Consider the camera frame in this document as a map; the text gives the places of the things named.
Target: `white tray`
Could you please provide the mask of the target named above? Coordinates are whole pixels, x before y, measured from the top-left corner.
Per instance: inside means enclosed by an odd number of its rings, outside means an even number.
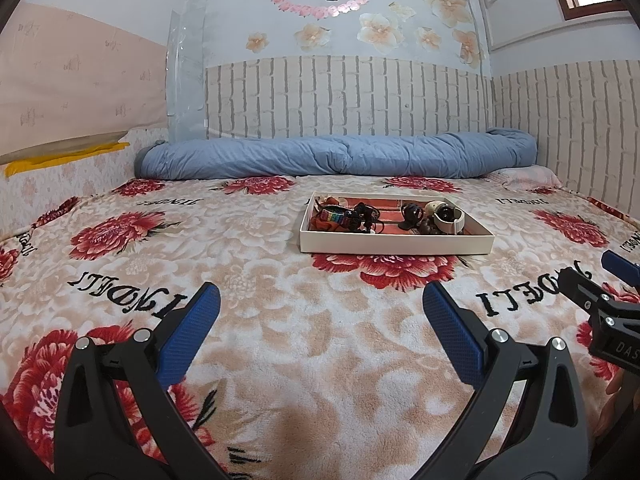
[[[411,254],[435,256],[438,254],[488,254],[494,245],[494,235],[465,211],[463,235],[396,235],[363,233],[328,233],[309,231],[309,220],[316,197],[346,197],[366,199],[410,200],[429,202],[442,200],[456,206],[443,196],[350,193],[343,191],[315,191],[306,207],[300,225],[300,251],[329,254]]]

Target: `metal screw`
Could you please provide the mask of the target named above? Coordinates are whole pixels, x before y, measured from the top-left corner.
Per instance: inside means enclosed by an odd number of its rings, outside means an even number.
[[[561,337],[555,337],[551,340],[551,346],[556,350],[564,350],[566,348],[566,343]]]
[[[509,334],[507,334],[504,330],[497,328],[491,332],[491,337],[498,343],[504,343],[505,341],[507,341],[507,339],[509,339]]]
[[[133,341],[137,341],[138,343],[144,343],[145,341],[149,341],[149,339],[151,339],[151,330],[148,328],[141,328],[133,335]]]
[[[81,337],[80,339],[78,339],[78,341],[76,341],[76,348],[78,350],[84,350],[90,344],[91,344],[91,340],[88,337],[84,336],[84,337]]]

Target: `yellow strip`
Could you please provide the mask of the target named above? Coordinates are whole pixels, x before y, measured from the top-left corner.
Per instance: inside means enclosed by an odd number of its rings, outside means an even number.
[[[24,171],[60,166],[61,164],[87,158],[88,156],[118,152],[119,150],[124,150],[127,146],[129,146],[128,142],[109,142],[108,144],[101,144],[100,146],[94,146],[79,152],[65,153],[64,155],[42,155],[25,158],[24,160],[16,160],[15,162],[10,162],[6,168],[4,168],[4,176],[10,177]]]

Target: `floral blanket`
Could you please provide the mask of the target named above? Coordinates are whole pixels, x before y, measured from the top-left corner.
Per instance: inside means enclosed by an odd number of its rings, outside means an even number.
[[[296,237],[315,190],[444,193],[495,234],[485,256],[303,254]],[[558,293],[573,267],[614,297],[640,298],[600,266],[640,260],[629,223],[568,192],[509,191],[482,179],[270,177],[133,180],[72,198],[0,248],[1,401],[53,467],[53,424],[76,339],[126,339],[180,308],[205,281],[222,311],[170,394],[237,479],[410,478],[471,396],[421,305],[441,280],[488,326],[523,342],[568,343],[591,424],[614,367],[591,358],[586,315]],[[143,450],[161,453],[118,384]],[[487,453],[513,417],[511,397]]]

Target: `pink wallpaper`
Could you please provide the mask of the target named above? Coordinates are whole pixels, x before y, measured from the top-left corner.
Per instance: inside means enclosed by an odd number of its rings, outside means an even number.
[[[164,45],[20,3],[0,34],[0,155],[166,124],[165,65]]]

